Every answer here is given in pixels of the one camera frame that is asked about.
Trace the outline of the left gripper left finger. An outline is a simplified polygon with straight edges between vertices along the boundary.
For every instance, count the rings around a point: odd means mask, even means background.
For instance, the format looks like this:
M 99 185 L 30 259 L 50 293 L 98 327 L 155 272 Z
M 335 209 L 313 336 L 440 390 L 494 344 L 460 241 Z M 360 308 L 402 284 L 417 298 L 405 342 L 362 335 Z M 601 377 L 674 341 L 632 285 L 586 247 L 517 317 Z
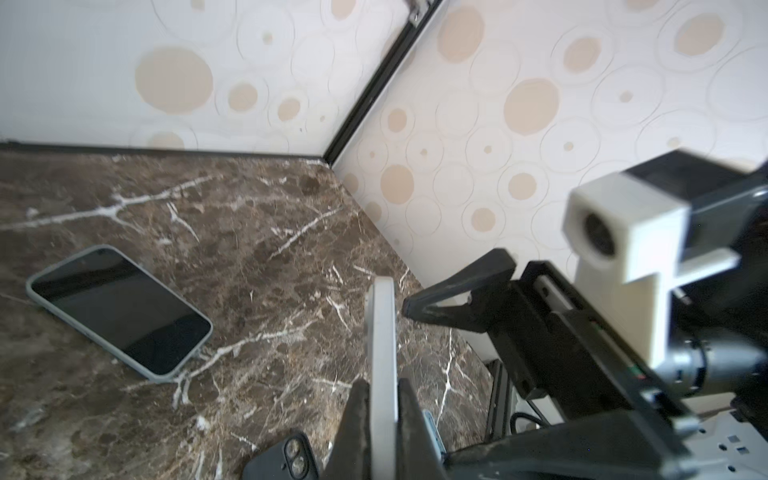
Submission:
M 334 446 L 321 479 L 366 480 L 371 475 L 370 384 L 356 380 L 350 389 Z

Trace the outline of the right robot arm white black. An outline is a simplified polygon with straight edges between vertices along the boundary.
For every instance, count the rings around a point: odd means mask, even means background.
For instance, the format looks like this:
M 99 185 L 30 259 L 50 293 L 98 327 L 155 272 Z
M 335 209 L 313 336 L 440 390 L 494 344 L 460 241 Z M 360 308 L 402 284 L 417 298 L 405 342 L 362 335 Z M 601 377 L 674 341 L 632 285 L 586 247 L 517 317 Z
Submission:
M 671 295 L 667 358 L 649 366 L 550 263 L 520 279 L 495 249 L 408 297 L 418 323 L 486 333 L 522 393 L 559 424 L 448 454 L 453 479 L 694 479 L 767 469 L 767 212 L 743 223 L 736 268 Z

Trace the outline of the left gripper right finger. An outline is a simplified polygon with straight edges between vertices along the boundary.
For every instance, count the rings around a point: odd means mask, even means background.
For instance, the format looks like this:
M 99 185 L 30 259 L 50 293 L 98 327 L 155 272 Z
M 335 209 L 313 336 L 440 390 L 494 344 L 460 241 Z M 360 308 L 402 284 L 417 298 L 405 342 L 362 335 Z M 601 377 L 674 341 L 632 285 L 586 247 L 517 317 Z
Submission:
M 398 381 L 397 478 L 446 479 L 422 410 L 410 382 Z

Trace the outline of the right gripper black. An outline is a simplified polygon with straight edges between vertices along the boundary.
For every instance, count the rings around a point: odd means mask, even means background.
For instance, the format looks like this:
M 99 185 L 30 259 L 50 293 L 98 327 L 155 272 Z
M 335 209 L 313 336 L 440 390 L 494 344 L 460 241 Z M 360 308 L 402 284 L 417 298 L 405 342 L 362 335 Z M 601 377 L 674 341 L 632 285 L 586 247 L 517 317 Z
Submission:
M 578 303 L 557 311 L 513 279 L 516 261 L 495 248 L 404 299 L 417 323 L 488 332 L 519 392 L 547 396 L 563 421 L 489 447 L 499 476 L 544 473 L 590 479 L 689 479 L 699 470 L 684 439 L 698 426 L 649 368 L 622 359 L 610 333 Z

